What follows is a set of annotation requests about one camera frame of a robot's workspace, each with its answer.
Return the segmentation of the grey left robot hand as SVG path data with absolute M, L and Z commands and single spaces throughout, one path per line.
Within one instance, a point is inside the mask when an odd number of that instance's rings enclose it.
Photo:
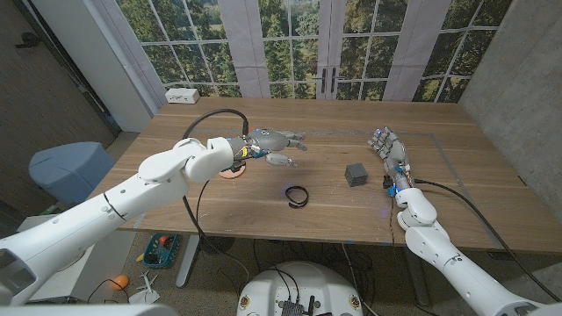
M 232 170 L 241 168 L 246 160 L 260 158 L 264 158 L 273 166 L 296 167 L 297 163 L 288 156 L 280 154 L 280 151 L 286 147 L 307 151 L 307 147 L 303 143 L 304 137 L 287 131 L 254 129 L 249 131 L 246 136 L 228 138 L 227 141 L 234 155 Z

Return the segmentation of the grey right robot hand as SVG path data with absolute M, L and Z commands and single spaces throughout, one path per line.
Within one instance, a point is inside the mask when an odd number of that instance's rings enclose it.
M 377 129 L 368 144 L 382 159 L 386 174 L 398 190 L 414 186 L 407 150 L 396 133 L 387 126 Z

